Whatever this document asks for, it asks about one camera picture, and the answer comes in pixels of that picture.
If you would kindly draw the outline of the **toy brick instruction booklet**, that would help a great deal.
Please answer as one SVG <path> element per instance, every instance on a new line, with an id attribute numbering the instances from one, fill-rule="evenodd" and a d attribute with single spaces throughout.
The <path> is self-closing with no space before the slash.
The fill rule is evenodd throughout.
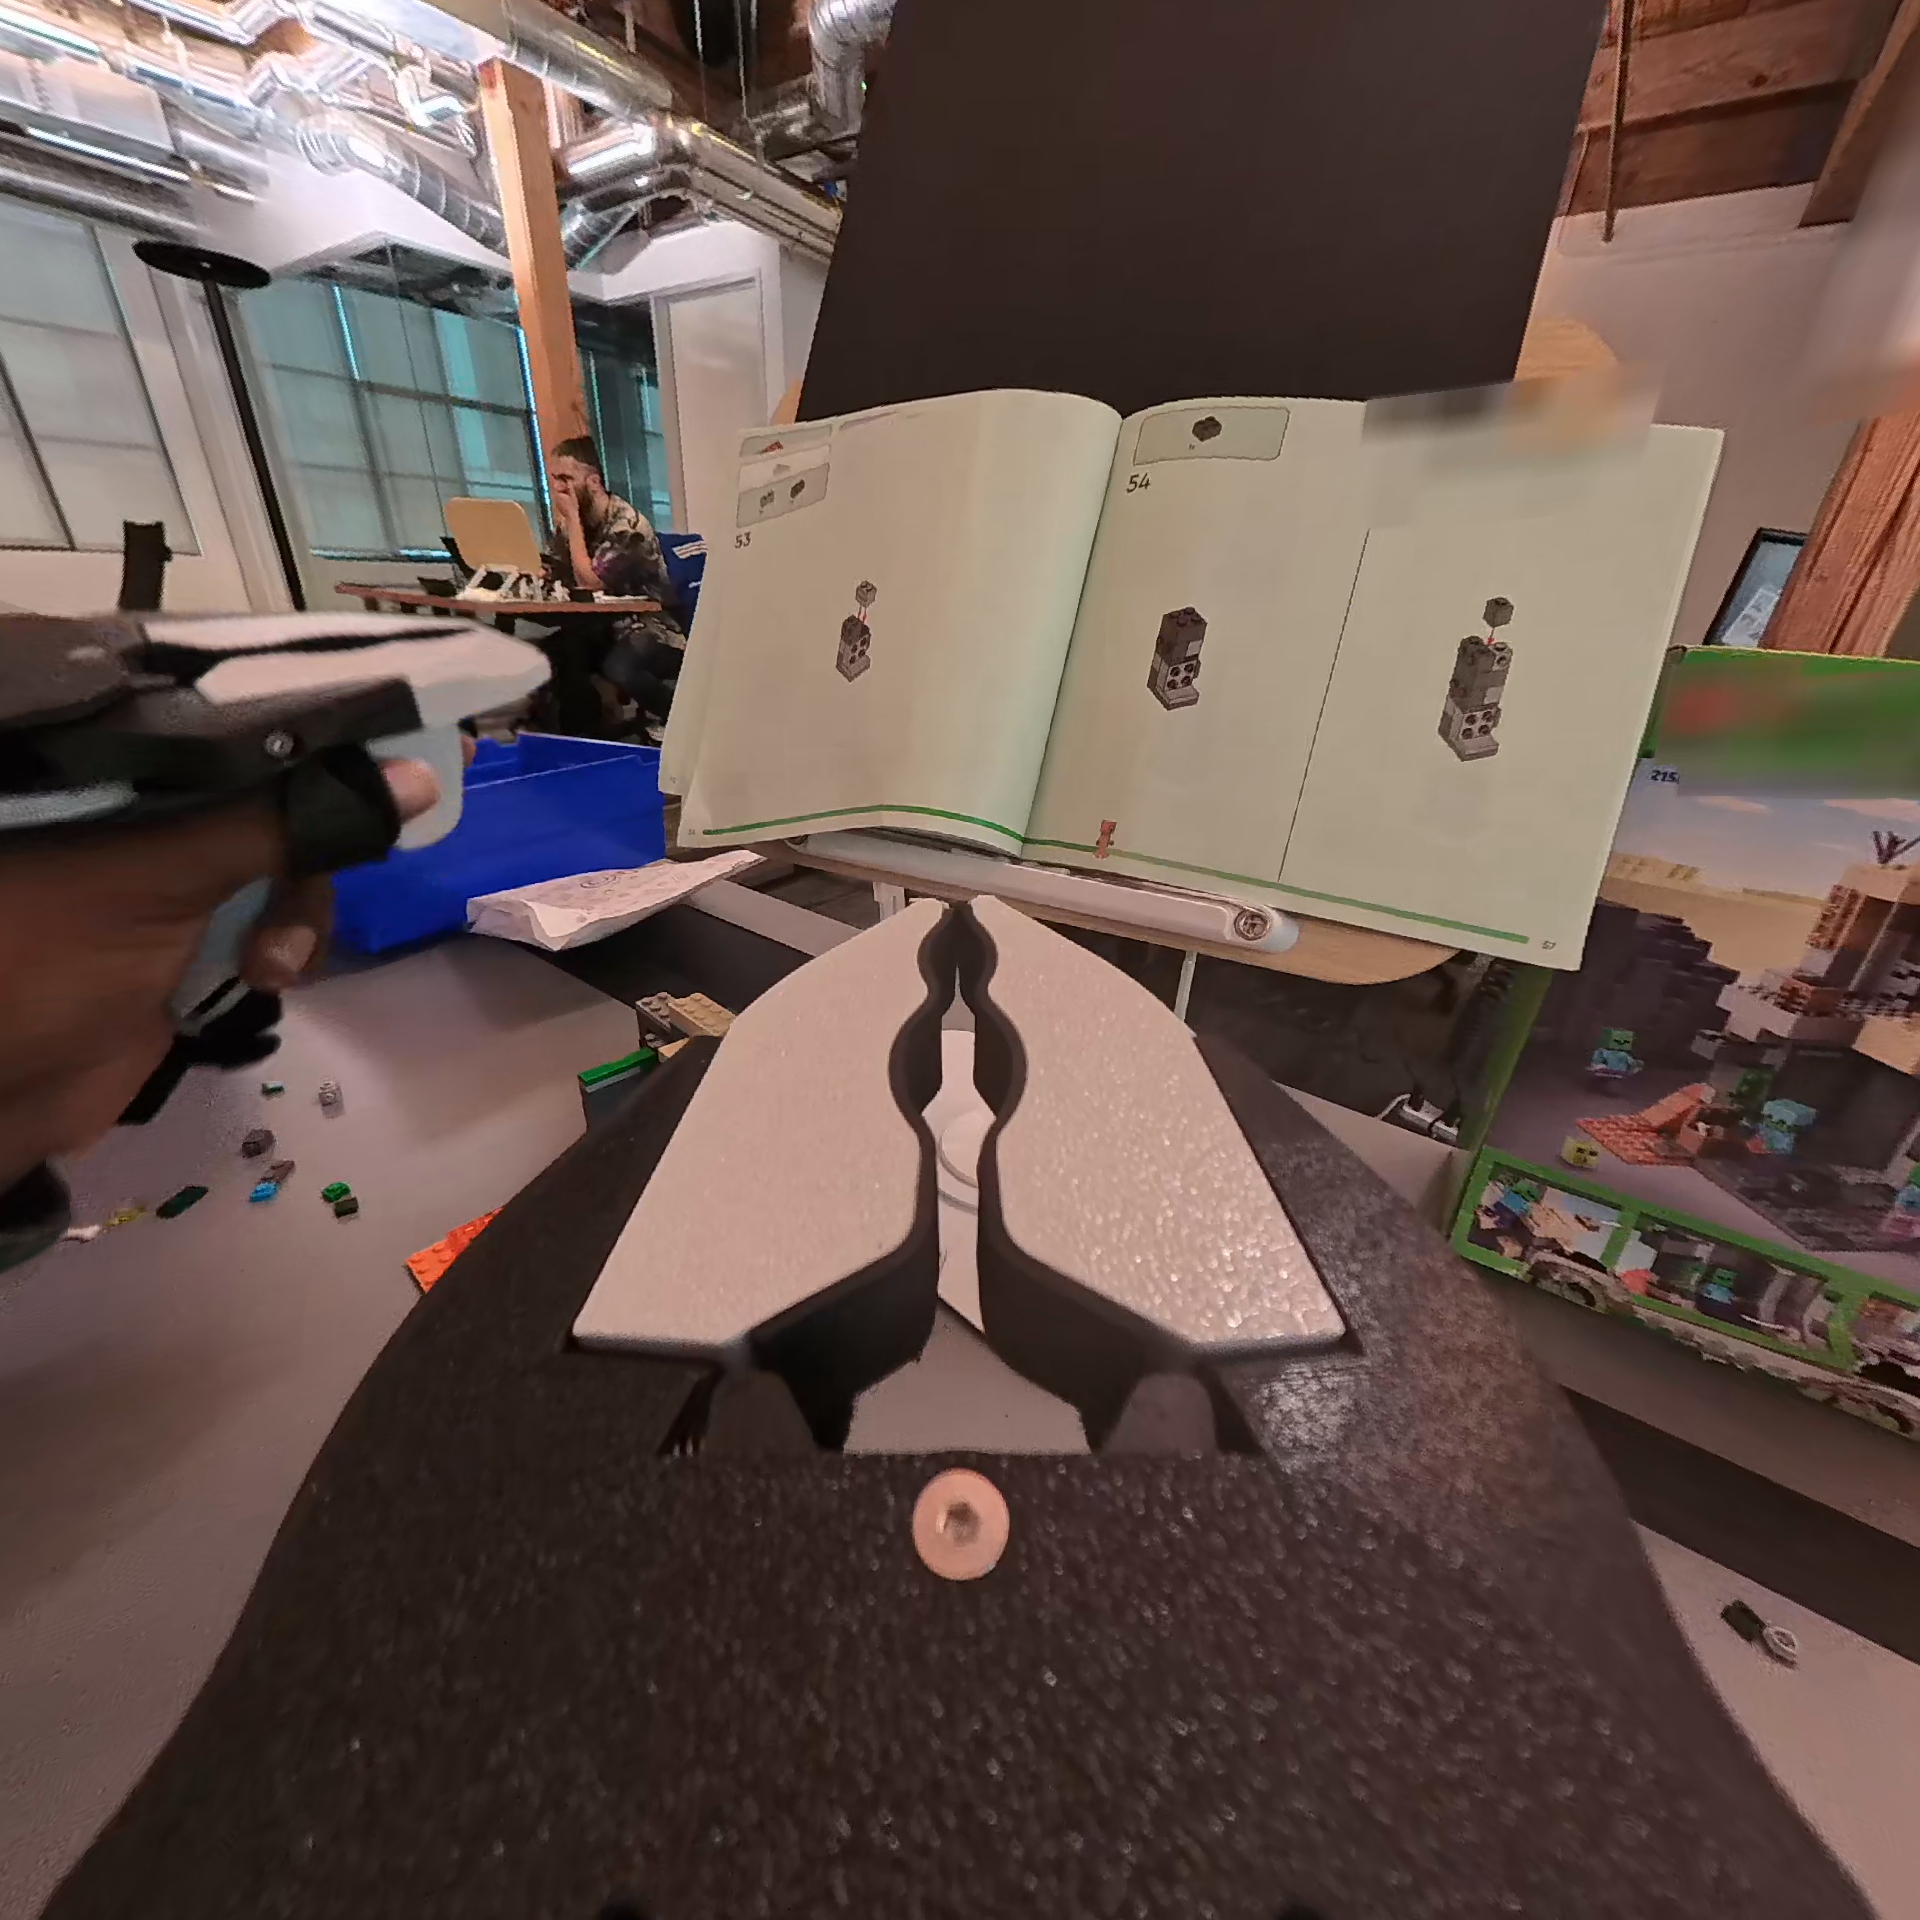
<path id="1" fill-rule="evenodd" d="M 764 428 L 680 839 L 905 833 L 1575 971 L 1721 431 L 1575 382 Z"/>

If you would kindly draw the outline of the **framed wall screen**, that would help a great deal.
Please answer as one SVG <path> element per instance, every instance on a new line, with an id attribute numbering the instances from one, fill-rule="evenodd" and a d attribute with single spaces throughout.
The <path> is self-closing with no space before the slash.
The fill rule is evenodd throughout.
<path id="1" fill-rule="evenodd" d="M 1763 646 L 1806 542 L 1806 532 L 1777 527 L 1760 527 L 1750 535 L 1702 636 L 1704 646 L 1736 652 Z"/>

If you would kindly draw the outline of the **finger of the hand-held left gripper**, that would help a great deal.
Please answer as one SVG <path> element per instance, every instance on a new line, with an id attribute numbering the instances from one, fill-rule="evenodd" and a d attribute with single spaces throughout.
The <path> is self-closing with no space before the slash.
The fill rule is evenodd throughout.
<path id="1" fill-rule="evenodd" d="M 407 649 L 408 661 L 437 655 L 489 659 L 489 633 L 435 615 L 297 613 L 297 615 L 143 615 L 137 659 L 143 665 L 220 663 L 233 655 L 335 655 Z"/>
<path id="2" fill-rule="evenodd" d="M 356 737 L 379 761 L 419 761 L 439 796 L 397 831 L 400 849 L 439 844 L 462 819 L 462 721 L 508 709 L 550 679 L 545 654 L 516 637 L 191 637 L 195 683 L 211 703 L 287 700 L 397 683 L 400 717 L 361 721 Z"/>

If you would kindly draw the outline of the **black backing panel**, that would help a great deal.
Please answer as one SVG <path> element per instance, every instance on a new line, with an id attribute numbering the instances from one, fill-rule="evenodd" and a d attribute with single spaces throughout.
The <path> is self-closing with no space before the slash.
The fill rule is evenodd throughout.
<path id="1" fill-rule="evenodd" d="M 1605 4 L 908 3 L 800 419 L 1516 380 Z"/>

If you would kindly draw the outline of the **person's left forearm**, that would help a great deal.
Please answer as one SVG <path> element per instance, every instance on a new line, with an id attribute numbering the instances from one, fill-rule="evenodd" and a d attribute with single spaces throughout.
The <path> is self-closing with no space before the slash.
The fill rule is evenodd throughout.
<path id="1" fill-rule="evenodd" d="M 46 1255 L 70 1225 L 64 1177 L 46 1160 L 1 1189 L 1 1276 Z"/>

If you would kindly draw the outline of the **toy brick building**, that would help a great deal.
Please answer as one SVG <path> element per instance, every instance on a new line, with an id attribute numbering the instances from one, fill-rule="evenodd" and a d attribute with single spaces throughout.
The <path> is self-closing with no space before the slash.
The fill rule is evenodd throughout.
<path id="1" fill-rule="evenodd" d="M 638 1041 L 603 1063 L 575 1072 L 582 1135 L 603 1131 L 655 1072 L 692 1040 L 719 1040 L 733 1013 L 707 993 L 651 993 L 633 1006 Z M 420 1296 L 427 1296 L 497 1215 L 494 1207 L 449 1230 L 405 1261 Z"/>

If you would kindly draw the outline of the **scattered tiny loose bricks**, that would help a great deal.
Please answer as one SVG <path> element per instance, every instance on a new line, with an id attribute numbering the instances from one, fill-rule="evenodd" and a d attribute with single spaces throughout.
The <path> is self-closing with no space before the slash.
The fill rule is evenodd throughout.
<path id="1" fill-rule="evenodd" d="M 339 1078 L 325 1078 L 316 1087 L 316 1109 L 325 1119 L 345 1115 L 345 1092 Z M 231 1151 L 231 1173 L 243 1181 L 243 1197 L 249 1207 L 268 1207 L 287 1193 L 297 1179 L 297 1158 L 281 1151 L 278 1133 L 257 1125 L 243 1133 L 237 1148 Z M 200 1207 L 216 1183 L 191 1181 L 166 1191 L 157 1201 L 127 1200 L 109 1208 L 102 1217 L 70 1222 L 59 1233 L 59 1244 L 87 1245 L 109 1231 L 120 1231 L 143 1217 L 173 1221 Z M 333 1179 L 323 1183 L 319 1201 L 333 1217 L 353 1217 L 361 1211 L 361 1197 L 350 1181 Z"/>

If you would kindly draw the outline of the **green toy set box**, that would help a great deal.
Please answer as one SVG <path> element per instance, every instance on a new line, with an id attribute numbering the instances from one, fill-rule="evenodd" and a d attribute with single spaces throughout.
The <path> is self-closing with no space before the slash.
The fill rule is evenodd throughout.
<path id="1" fill-rule="evenodd" d="M 1916 661 L 1673 661 L 1452 1244 L 1916 1441 Z"/>

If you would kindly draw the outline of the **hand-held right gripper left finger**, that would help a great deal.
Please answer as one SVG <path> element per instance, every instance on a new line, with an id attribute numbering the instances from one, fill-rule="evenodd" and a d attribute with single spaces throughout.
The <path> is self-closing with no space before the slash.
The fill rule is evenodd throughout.
<path id="1" fill-rule="evenodd" d="M 918 901 L 739 1015 L 579 1310 L 595 1351 L 915 1359 L 936 1312 L 925 1109 L 953 912 Z"/>

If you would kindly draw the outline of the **silver ceiling ducts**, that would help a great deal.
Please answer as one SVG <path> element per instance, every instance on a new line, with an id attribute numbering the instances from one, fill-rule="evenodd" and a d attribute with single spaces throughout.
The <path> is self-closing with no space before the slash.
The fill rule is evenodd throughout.
<path id="1" fill-rule="evenodd" d="M 483 185 L 483 70 L 584 112 L 556 153 L 560 232 L 582 269 L 620 232 L 732 220 L 819 262 L 836 197 L 793 172 L 857 135 L 862 56 L 892 4 L 811 4 L 811 72 L 742 136 L 675 112 L 664 70 L 550 4 L 4 3 L 4 197 L 198 246 L 215 203 L 254 206 L 270 155 L 365 176 L 502 254 Z"/>

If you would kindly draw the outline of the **grey desk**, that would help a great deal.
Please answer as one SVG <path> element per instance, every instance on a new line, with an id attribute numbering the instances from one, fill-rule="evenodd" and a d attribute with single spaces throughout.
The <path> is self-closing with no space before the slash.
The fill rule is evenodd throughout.
<path id="1" fill-rule="evenodd" d="M 584 1128 L 575 1072 L 633 1004 L 742 1008 L 872 920 L 825 880 L 736 886 L 545 960 L 467 934 L 300 991 L 268 1075 L 195 1076 L 69 1173 L 77 1222 L 181 1183 L 173 1221 L 67 1244 L 4 1280 L 4 1915 L 36 1915 L 127 1797 L 233 1631 L 307 1470 L 419 1302 L 405 1259 L 501 1207 Z M 325 1119 L 316 1087 L 342 1085 Z M 252 1126 L 297 1158 L 249 1207 Z M 333 1217 L 326 1181 L 361 1211 Z M 1696 1656 L 1880 1915 L 1916 1915 L 1916 1446 L 1752 1376 L 1502 1292 L 1630 1492 Z M 1721 1621 L 1798 1638 L 1784 1669 Z"/>

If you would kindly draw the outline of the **large window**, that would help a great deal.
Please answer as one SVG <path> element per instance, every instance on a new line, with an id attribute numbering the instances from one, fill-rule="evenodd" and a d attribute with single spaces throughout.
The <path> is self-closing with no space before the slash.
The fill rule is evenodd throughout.
<path id="1" fill-rule="evenodd" d="M 116 552 L 125 520 L 200 542 L 93 229 L 1 206 L 1 547 Z"/>
<path id="2" fill-rule="evenodd" d="M 545 527 L 536 419 L 516 325 L 342 285 L 277 279 L 236 299 L 297 537 L 316 560 L 439 552 L 457 496 Z"/>

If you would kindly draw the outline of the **wooden post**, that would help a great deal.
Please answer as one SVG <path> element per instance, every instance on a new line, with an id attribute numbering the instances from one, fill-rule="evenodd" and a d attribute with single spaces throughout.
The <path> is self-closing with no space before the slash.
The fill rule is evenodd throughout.
<path id="1" fill-rule="evenodd" d="M 1918 590 L 1918 414 L 1859 425 L 1763 649 L 1885 659 Z"/>
<path id="2" fill-rule="evenodd" d="M 501 59 L 477 68 L 480 104 L 508 239 L 519 332 L 535 397 L 541 462 L 589 433 L 584 372 L 574 332 L 560 192 L 543 86 Z"/>

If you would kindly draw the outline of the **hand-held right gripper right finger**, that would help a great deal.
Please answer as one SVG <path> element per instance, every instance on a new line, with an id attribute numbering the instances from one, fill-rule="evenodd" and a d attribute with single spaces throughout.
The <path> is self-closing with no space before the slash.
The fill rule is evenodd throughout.
<path id="1" fill-rule="evenodd" d="M 1003 1359 L 1255 1359 L 1347 1335 L 1191 1029 L 1012 905 L 957 915 L 976 1299 Z"/>

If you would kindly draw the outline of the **person's left hand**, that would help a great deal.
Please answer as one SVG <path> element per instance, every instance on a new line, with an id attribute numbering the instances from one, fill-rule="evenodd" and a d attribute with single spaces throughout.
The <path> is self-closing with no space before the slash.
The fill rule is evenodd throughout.
<path id="1" fill-rule="evenodd" d="M 287 991 L 332 920 L 297 877 L 278 805 L 163 823 L 13 831 L 1 855 L 1 1179 L 11 1191 L 99 1142 L 160 1064 L 172 1001 L 216 908 L 265 880 L 239 979 Z"/>

